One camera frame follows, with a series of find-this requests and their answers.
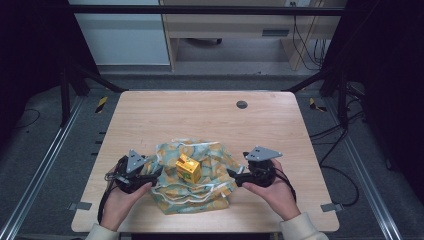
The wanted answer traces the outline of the black metal frame post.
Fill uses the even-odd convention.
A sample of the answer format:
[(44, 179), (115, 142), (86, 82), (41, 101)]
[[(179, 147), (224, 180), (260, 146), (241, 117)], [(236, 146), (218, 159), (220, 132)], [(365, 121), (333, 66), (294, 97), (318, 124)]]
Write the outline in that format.
[(330, 66), (324, 68), (307, 78), (306, 80), (289, 87), (286, 92), (296, 93), (301, 89), (315, 83), (319, 80), (323, 80), (323, 84), (319, 90), (320, 95), (323, 97), (329, 97), (338, 91), (337, 97), (337, 119), (343, 129), (348, 128), (348, 116), (347, 116), (347, 76), (345, 71), (340, 67)]
[(60, 90), (61, 90), (61, 108), (62, 108), (62, 121), (60, 126), (63, 127), (71, 117), (70, 106), (70, 92), (69, 86), (72, 86), (78, 96), (86, 96), (90, 88), (88, 87), (85, 79), (91, 79), (96, 83), (106, 87), (115, 93), (123, 93), (125, 88), (119, 87), (106, 79), (102, 78), (79, 64), (72, 64), (64, 66), (60, 72)]

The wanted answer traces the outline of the aluminium floor rail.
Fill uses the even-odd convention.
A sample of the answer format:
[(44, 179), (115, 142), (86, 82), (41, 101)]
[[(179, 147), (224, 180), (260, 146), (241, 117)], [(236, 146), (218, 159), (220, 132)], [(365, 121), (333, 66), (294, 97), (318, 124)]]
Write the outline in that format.
[(0, 240), (14, 240), (20, 227), (22, 226), (29, 210), (31, 209), (51, 167), (56, 161), (56, 158), (72, 129), (76, 118), (79, 115), (81, 106), (85, 98), (77, 96), (75, 103), (71, 108), (69, 119), (59, 128), (53, 142), (50, 144), (48, 151), (44, 155), (40, 165), (38, 166), (34, 176), (28, 184), (25, 192), (19, 200), (17, 206), (8, 218), (6, 224), (0, 230)]
[(355, 123), (358, 123), (364, 114), (354, 113), (347, 117), (347, 130), (342, 140), (342, 145), (347, 153), (348, 160), (358, 180), (363, 196), (365, 197), (372, 214), (382, 232), (385, 240), (403, 240), (397, 224), (395, 223), (379, 189), (366, 168), (350, 134)]

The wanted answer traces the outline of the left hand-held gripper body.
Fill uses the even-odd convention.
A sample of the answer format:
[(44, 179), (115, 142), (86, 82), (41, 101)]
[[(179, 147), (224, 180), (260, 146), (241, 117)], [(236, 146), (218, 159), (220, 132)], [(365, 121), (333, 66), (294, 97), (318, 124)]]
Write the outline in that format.
[(147, 158), (133, 149), (118, 160), (112, 173), (106, 174), (107, 181), (113, 181), (125, 193), (133, 193), (150, 181), (148, 175), (142, 175), (141, 170), (147, 163)]

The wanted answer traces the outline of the grey table edge bracket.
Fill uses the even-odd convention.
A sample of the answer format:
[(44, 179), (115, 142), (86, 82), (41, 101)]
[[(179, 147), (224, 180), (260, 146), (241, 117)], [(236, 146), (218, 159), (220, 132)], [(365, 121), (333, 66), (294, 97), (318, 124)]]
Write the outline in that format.
[(71, 202), (68, 205), (68, 210), (76, 211), (76, 210), (89, 210), (92, 204), (88, 202)]
[(343, 205), (340, 203), (327, 203), (327, 204), (322, 204), (321, 205), (321, 209), (323, 212), (329, 212), (329, 211), (341, 211), (344, 209)]

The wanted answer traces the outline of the person's right hand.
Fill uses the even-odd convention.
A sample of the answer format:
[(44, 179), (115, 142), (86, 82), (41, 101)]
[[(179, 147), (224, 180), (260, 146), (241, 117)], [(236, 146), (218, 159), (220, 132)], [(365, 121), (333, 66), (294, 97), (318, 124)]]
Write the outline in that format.
[(301, 212), (292, 193), (292, 188), (289, 186), (289, 180), (283, 172), (281, 163), (276, 159), (273, 159), (272, 162), (277, 173), (277, 177), (272, 185), (264, 188), (246, 182), (242, 186), (264, 199), (276, 214), (284, 221), (288, 221), (299, 216)]

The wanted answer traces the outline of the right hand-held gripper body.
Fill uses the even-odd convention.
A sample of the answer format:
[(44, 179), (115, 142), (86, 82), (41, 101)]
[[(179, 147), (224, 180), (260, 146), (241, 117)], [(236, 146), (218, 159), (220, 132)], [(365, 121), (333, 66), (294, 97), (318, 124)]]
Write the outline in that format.
[(261, 187), (270, 186), (276, 177), (276, 170), (272, 160), (281, 156), (282, 153), (279, 151), (255, 146), (245, 155), (249, 169), (246, 182), (254, 183)]

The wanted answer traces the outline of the light wooden desk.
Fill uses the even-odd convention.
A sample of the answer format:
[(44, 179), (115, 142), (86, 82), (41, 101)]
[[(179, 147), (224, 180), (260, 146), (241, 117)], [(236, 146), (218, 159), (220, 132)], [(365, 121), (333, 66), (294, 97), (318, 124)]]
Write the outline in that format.
[[(347, 0), (159, 0), (162, 6), (251, 6), (311, 7), (346, 6)], [(307, 59), (310, 40), (328, 41), (333, 37), (338, 16), (290, 15), (206, 15), (165, 14), (167, 37), (197, 38), (276, 38), (281, 41), (292, 69)]]

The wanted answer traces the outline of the yellow box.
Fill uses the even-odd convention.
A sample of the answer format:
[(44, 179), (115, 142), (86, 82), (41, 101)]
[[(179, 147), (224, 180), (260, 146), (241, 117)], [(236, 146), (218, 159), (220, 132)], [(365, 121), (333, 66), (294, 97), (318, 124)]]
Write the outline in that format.
[(201, 178), (201, 165), (198, 161), (181, 154), (176, 161), (176, 171), (180, 179), (196, 184)]

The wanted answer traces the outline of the person's left hand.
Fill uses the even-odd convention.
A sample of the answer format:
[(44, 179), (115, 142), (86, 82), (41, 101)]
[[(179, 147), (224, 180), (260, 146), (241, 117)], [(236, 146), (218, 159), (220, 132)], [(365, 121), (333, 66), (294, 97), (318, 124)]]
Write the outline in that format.
[(100, 225), (116, 232), (132, 207), (151, 189), (151, 186), (151, 183), (147, 183), (131, 194), (114, 187), (105, 202)]

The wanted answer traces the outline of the black metal frame crossbar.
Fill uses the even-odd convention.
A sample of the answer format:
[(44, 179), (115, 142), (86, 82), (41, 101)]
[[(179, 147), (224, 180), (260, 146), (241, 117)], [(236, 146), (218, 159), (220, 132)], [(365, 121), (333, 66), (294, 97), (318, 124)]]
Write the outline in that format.
[(73, 13), (342, 16), (344, 8), (250, 6), (69, 5)]

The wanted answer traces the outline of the white cabinet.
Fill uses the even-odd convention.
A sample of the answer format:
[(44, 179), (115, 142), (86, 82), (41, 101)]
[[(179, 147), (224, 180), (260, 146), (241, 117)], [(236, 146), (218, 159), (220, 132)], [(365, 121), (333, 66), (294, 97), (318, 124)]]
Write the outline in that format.
[(88, 14), (75, 17), (97, 65), (169, 65), (160, 14)]

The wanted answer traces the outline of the black curtain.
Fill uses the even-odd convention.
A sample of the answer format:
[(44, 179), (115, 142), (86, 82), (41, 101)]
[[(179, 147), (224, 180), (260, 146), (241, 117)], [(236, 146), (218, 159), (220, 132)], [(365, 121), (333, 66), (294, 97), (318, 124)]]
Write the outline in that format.
[(325, 64), (343, 62), (386, 157), (424, 204), (424, 0), (347, 0)]
[(11, 138), (28, 100), (60, 84), (61, 55), (42, 24), (67, 56), (98, 72), (75, 15), (42, 9), (68, 4), (69, 0), (0, 0), (0, 148)]

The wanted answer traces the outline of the teal garment with orange print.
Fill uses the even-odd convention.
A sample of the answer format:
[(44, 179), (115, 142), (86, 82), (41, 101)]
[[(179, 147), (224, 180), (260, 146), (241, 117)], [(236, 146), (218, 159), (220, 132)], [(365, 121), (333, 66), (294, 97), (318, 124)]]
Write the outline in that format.
[[(200, 179), (192, 183), (187, 173), (180, 174), (181, 157), (199, 163)], [(228, 170), (242, 173), (245, 169), (233, 159), (220, 142), (174, 139), (156, 146), (156, 154), (148, 158), (143, 174), (163, 168), (151, 195), (166, 215), (192, 214), (229, 207), (227, 197), (237, 188)]]

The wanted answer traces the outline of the black and yellow floor tape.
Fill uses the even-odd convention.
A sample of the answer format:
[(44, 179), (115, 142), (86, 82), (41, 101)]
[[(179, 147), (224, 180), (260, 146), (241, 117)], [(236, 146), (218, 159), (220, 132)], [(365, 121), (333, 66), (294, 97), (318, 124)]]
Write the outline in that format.
[(320, 112), (327, 112), (327, 108), (322, 107), (322, 106), (318, 106), (315, 103), (315, 100), (313, 98), (309, 98), (309, 106), (310, 106), (310, 109), (317, 110), (317, 111), (320, 111)]
[(105, 106), (105, 104), (107, 102), (107, 99), (108, 99), (107, 96), (103, 96), (99, 100), (98, 105), (97, 105), (96, 110), (95, 110), (95, 113), (101, 113), (102, 112), (102, 110), (103, 110), (103, 108), (104, 108), (104, 106)]

